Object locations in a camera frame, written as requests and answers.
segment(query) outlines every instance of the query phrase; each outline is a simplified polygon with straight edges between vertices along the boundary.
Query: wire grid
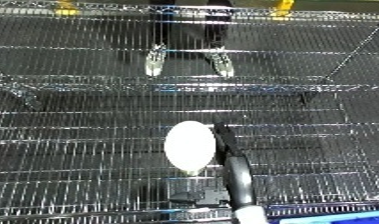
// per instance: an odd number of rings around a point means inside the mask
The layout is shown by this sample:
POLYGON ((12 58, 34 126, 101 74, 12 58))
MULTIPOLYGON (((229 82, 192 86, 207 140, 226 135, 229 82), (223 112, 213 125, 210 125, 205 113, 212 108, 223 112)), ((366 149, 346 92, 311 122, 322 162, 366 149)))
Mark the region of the wire grid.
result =
POLYGON ((324 79, 379 14, 235 9, 226 80, 202 56, 207 11, 174 8, 165 69, 149 79, 149 14, 165 8, 55 6, 0 1, 0 223, 229 221, 168 202, 223 189, 215 162, 188 178, 163 154, 173 125, 215 118, 237 133, 270 217, 379 208, 379 33, 324 79))

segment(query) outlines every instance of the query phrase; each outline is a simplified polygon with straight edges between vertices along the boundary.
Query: black pants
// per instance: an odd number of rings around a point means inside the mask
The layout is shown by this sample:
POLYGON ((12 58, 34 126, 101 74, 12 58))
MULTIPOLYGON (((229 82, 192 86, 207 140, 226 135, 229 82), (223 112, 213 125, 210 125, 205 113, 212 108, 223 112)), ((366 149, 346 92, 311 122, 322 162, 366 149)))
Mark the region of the black pants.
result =
MULTIPOLYGON (((174 5, 175 0, 150 0, 152 5, 174 5)), ((230 0, 208 0, 207 5, 215 6, 227 6, 232 7, 230 0)), ((156 22, 153 31, 154 43, 168 43, 168 37, 171 30, 171 23, 165 23, 163 21, 172 21, 172 14, 156 14, 153 19, 156 22)), ((220 22, 230 22, 230 16, 207 16, 207 21, 220 21, 220 22)), ((224 24, 206 24, 204 37, 206 43, 210 47, 221 47, 224 45, 224 39, 228 31, 227 25, 224 24)))

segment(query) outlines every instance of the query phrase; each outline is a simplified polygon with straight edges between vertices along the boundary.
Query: sneaker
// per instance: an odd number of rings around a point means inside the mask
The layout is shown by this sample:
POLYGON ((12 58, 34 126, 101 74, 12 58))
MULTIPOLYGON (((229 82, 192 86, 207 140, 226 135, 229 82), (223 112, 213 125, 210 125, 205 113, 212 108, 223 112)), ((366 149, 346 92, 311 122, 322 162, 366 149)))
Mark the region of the sneaker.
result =
POLYGON ((167 56, 165 44, 154 44, 152 49, 149 51, 146 57, 146 75, 148 76, 159 76, 161 71, 163 71, 163 65, 165 58, 167 56))
POLYGON ((225 47, 213 48, 205 54, 218 75, 230 78, 235 75, 232 61, 225 53, 225 47))

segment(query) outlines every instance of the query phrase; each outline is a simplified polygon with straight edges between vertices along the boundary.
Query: wire cage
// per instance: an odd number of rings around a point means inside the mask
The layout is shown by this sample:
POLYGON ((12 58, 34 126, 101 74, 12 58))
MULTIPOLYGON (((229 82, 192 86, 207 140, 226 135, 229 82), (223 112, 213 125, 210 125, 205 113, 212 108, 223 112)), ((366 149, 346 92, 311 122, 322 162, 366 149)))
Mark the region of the wire cage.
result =
POLYGON ((229 222, 169 201, 224 190, 215 161, 189 178, 163 151, 173 125, 216 117, 269 218, 379 209, 379 14, 230 9, 226 79, 203 56, 210 8, 75 6, 0 1, 0 223, 229 222), (166 11, 149 78, 151 15, 166 11))

